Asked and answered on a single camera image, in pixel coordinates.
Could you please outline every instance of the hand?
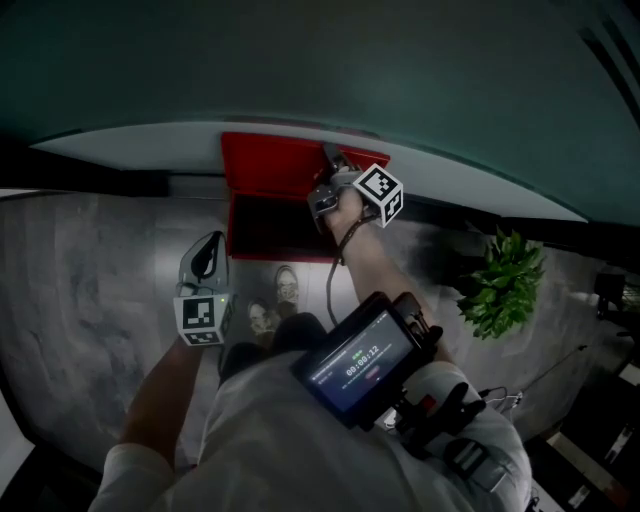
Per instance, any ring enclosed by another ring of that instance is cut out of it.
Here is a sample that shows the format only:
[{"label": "hand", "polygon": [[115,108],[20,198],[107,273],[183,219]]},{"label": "hand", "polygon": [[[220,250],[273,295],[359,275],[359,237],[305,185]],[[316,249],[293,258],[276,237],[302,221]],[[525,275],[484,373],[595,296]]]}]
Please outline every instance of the hand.
[{"label": "hand", "polygon": [[324,217],[325,224],[333,233],[337,243],[362,217],[362,197],[353,187],[346,188],[338,197],[338,208]]}]

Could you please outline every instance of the concrete floor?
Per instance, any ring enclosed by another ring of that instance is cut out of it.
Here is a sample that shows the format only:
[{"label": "concrete floor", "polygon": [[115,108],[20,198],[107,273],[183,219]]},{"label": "concrete floor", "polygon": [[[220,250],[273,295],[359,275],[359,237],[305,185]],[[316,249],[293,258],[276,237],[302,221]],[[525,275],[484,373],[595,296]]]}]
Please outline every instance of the concrete floor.
[{"label": "concrete floor", "polygon": [[[226,230],[228,206],[81,194],[0,203],[0,363],[38,434],[102,468],[141,380],[175,339],[172,297],[180,258],[206,233]],[[574,347],[589,345],[533,386],[514,410],[525,439],[560,420],[580,387],[609,374],[631,348],[615,337],[616,326],[596,319],[589,302],[595,275],[605,268],[601,261],[545,249],[546,274],[532,321],[500,341],[481,341],[458,316],[456,292],[438,283],[452,251],[480,251],[484,238],[405,221],[394,221],[381,236],[427,297],[447,346],[478,389],[517,392]],[[251,338],[249,300],[275,301],[280,264],[232,262],[240,298],[234,340]],[[293,266],[299,309],[329,328],[329,266]],[[340,319],[357,305],[346,269],[338,269],[333,288]],[[196,461],[218,385],[218,356],[216,348],[205,356],[178,465]]]}]

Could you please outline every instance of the wall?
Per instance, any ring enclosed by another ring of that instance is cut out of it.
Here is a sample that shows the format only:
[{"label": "wall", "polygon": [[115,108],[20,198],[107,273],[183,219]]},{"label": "wall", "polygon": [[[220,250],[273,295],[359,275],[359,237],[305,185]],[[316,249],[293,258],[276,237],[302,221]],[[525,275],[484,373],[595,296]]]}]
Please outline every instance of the wall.
[{"label": "wall", "polygon": [[547,2],[18,0],[0,19],[0,69],[0,133],[29,143],[160,121],[313,121],[640,225],[638,127]]},{"label": "wall", "polygon": [[0,496],[31,450],[0,393]]}]

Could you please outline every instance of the sneaker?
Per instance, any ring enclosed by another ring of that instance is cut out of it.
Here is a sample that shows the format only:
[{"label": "sneaker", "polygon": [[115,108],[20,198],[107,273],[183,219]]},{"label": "sneaker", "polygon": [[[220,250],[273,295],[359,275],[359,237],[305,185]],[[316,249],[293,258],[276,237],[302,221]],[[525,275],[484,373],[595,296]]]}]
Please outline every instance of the sneaker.
[{"label": "sneaker", "polygon": [[262,336],[268,332],[274,332],[275,327],[269,314],[269,306],[262,299],[255,299],[249,303],[249,322],[251,330],[256,336]]},{"label": "sneaker", "polygon": [[278,304],[289,302],[298,307],[298,278],[289,265],[281,266],[276,272],[276,297]]}]

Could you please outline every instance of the potted plant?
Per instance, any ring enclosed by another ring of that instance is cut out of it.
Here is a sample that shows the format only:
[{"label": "potted plant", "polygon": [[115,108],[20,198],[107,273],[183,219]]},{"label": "potted plant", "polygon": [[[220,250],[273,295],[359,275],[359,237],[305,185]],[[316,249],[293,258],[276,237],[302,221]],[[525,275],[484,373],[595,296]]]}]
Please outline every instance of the potted plant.
[{"label": "potted plant", "polygon": [[461,316],[476,326],[473,335],[499,338],[514,325],[526,322],[544,273],[540,248],[515,231],[508,237],[498,228],[484,258],[468,261],[474,268],[458,277],[455,288],[464,295],[458,301]]}]

